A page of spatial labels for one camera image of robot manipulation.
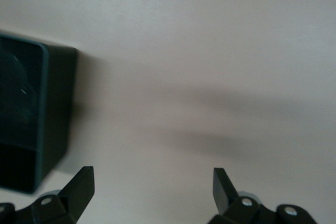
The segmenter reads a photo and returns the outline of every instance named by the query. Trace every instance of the white surface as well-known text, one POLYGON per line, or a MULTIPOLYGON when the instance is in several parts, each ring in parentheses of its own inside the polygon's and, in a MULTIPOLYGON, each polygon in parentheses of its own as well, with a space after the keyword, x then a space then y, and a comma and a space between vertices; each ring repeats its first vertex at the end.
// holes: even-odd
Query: white surface
POLYGON ((336 214, 336 0, 0 0, 0 29, 78 48, 68 155, 79 223, 207 223, 213 167, 274 210, 336 214))

